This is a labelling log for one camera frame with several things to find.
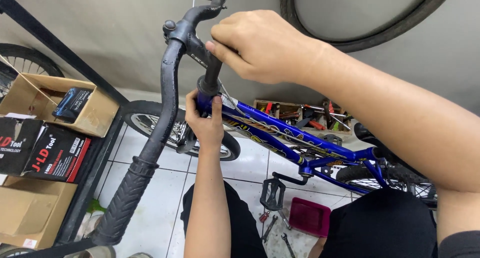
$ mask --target bicycle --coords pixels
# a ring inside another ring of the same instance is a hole
[[[283,207],[283,193],[286,188],[280,180],[305,185],[313,176],[360,194],[369,193],[378,187],[395,187],[417,193],[420,185],[428,185],[423,190],[427,192],[423,200],[430,207],[436,207],[433,184],[388,150],[361,124],[354,127],[357,137],[374,147],[353,152],[287,125],[230,97],[218,79],[222,62],[205,49],[195,33],[199,22],[219,15],[226,0],[209,1],[210,5],[188,10],[181,21],[166,21],[163,26],[168,47],[161,65],[162,103],[132,102],[122,109],[123,119],[127,124],[149,139],[140,156],[133,157],[133,163],[94,231],[92,240],[95,244],[112,245],[120,242],[154,169],[158,168],[156,161],[165,145],[175,148],[178,153],[198,155],[199,145],[195,134],[184,122],[183,111],[178,110],[177,73],[184,54],[206,69],[205,75],[197,82],[199,94],[196,104],[203,117],[211,114],[212,99],[220,95],[223,119],[227,126],[298,165],[301,180],[274,172],[272,179],[264,181],[260,202],[267,210],[276,211]],[[295,147],[286,146],[274,136],[294,144]],[[227,152],[227,157],[221,156],[221,160],[233,160],[240,153],[237,141],[228,133],[225,133],[222,144],[222,150]],[[332,166],[343,167],[337,173],[337,179],[330,176]],[[377,185],[362,181],[362,177],[373,178]]]

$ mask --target black rubber grip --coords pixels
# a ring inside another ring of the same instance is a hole
[[[158,167],[156,163],[147,163],[137,157],[134,157],[133,161],[106,209],[107,212],[93,231],[92,241],[96,245],[120,243],[141,196]]]

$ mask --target forearm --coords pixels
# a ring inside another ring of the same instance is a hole
[[[443,188],[480,192],[480,119],[458,105],[317,42],[302,84],[348,110],[389,149]],[[471,129],[468,135],[455,131]]]
[[[230,216],[219,152],[219,147],[200,149],[185,257],[230,257]]]

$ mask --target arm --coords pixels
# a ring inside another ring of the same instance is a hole
[[[201,118],[195,108],[196,95],[196,90],[187,95],[185,116],[198,138],[200,153],[184,257],[230,257],[230,215],[219,156],[223,138],[222,101],[216,96],[212,118]]]
[[[207,49],[242,78],[291,82],[331,98],[437,186],[438,238],[480,230],[480,119],[458,105],[308,38],[273,11],[239,12],[212,28]],[[468,140],[443,126],[472,131]]]

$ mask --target wrench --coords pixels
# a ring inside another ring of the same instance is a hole
[[[281,236],[281,238],[283,239],[283,241],[285,241],[285,243],[286,243],[286,245],[287,245],[287,248],[289,248],[290,256],[291,256],[292,258],[295,258],[295,254],[293,253],[292,247],[290,246],[290,243],[288,242],[287,234],[286,234],[286,233],[283,233],[283,235]]]
[[[267,243],[267,237],[268,237],[268,234],[270,233],[270,231],[272,230],[272,227],[273,227],[273,224],[275,224],[275,221],[278,219],[277,216],[273,216],[273,219],[272,219],[272,222],[268,225],[268,228],[267,228],[267,231],[263,234],[263,236],[261,236],[260,239],[262,239],[264,241],[264,243]]]

